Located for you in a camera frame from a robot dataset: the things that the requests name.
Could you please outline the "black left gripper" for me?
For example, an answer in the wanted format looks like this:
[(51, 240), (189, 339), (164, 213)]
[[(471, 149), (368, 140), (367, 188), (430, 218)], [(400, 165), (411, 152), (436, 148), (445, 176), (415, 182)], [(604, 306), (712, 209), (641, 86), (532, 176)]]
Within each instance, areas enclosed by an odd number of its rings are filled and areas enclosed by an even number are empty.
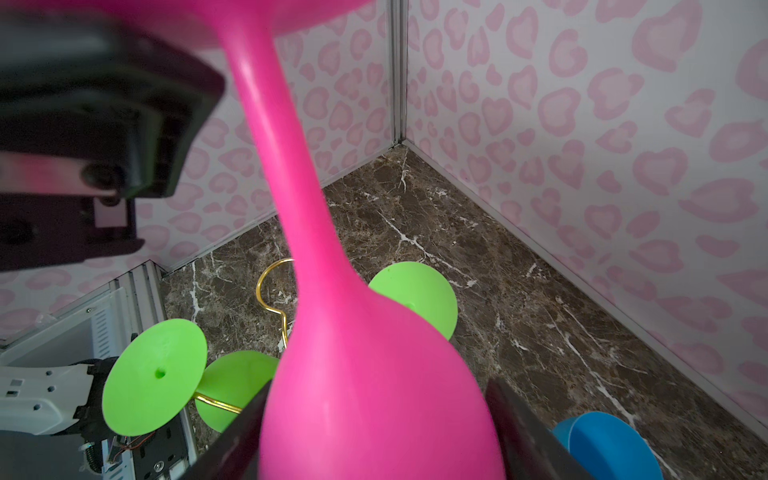
[(119, 21), (1, 15), (1, 270), (138, 252), (134, 201), (175, 193), (224, 77)]

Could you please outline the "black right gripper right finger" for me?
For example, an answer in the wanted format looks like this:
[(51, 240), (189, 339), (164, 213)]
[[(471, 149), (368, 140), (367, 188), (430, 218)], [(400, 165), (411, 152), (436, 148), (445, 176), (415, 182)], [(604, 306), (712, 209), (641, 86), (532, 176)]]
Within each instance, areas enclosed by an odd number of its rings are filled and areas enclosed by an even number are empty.
[(488, 381), (485, 400), (496, 428), (507, 479), (593, 479), (502, 379)]

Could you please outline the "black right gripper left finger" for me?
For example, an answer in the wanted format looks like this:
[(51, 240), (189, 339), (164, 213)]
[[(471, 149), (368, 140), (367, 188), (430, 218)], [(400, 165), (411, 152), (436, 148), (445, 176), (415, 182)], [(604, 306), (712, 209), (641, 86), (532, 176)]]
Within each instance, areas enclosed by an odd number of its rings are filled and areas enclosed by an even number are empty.
[(259, 479), (260, 433), (271, 387), (268, 381), (181, 480)]

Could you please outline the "blue wine glass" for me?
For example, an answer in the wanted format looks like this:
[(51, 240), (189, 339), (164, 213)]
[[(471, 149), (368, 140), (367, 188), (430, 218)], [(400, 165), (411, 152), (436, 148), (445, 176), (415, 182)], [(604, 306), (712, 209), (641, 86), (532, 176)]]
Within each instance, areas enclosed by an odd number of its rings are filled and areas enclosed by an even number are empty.
[(613, 415), (588, 412), (561, 421), (552, 433), (594, 479), (663, 480), (645, 439)]

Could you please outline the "magenta wine glass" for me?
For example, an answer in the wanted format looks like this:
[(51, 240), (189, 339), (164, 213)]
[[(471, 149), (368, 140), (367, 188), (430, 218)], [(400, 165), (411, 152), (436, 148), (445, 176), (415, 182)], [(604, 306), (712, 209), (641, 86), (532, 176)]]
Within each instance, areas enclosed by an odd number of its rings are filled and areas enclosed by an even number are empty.
[(454, 347), (347, 259), (274, 47), (355, 1), (90, 1), (139, 25), (204, 24), (225, 50), (294, 259), (294, 327), (259, 437), (263, 479), (501, 479), (497, 433)]

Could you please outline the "front green wine glass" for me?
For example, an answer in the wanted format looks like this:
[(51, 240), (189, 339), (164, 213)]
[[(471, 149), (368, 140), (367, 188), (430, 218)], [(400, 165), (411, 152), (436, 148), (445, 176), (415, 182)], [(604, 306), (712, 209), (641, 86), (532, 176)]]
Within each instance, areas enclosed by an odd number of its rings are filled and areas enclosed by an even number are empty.
[(221, 433), (271, 381), (278, 359), (242, 350), (209, 364), (200, 327), (186, 319), (141, 333), (114, 363), (102, 396), (107, 426), (123, 436), (158, 430), (193, 401), (198, 415)]

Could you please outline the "green wine glass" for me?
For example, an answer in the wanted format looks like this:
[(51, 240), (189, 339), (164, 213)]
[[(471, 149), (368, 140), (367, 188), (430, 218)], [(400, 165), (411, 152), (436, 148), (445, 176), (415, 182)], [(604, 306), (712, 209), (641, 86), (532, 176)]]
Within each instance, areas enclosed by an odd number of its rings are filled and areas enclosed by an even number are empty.
[(399, 262), (369, 282), (375, 292), (422, 317), (447, 340), (458, 323), (458, 301), (450, 282), (436, 269), (419, 262)]
[(193, 401), (198, 415), (221, 433), (271, 381), (278, 359), (242, 350), (209, 364), (200, 327), (186, 319), (141, 333), (114, 363), (102, 396), (107, 426), (123, 436), (158, 430)]

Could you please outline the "back green wine glass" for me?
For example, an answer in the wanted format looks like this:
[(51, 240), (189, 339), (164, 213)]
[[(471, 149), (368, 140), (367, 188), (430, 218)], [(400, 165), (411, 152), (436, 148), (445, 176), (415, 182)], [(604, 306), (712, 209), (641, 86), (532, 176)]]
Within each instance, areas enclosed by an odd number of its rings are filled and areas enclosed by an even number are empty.
[(422, 317), (447, 340), (458, 323), (458, 301), (450, 282), (436, 269), (419, 262), (399, 262), (369, 282), (375, 292)]

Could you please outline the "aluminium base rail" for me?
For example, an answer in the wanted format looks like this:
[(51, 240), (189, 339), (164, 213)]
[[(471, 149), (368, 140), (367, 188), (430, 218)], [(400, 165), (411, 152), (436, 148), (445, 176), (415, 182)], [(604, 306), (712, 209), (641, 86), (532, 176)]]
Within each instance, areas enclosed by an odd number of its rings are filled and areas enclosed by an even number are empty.
[(160, 269), (146, 262), (29, 327), (1, 335), (4, 479), (180, 479), (196, 459), (181, 411), (149, 434), (114, 433), (102, 412), (114, 363), (165, 320)]

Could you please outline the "aluminium frame post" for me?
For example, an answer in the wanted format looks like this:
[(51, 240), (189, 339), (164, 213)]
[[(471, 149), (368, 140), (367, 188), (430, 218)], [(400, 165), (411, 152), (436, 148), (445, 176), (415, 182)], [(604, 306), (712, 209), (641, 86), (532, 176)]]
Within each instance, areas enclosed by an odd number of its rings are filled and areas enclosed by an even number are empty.
[(409, 2), (392, 0), (387, 2), (387, 26), (389, 31), (391, 127), (395, 145), (406, 140), (407, 126), (407, 19)]

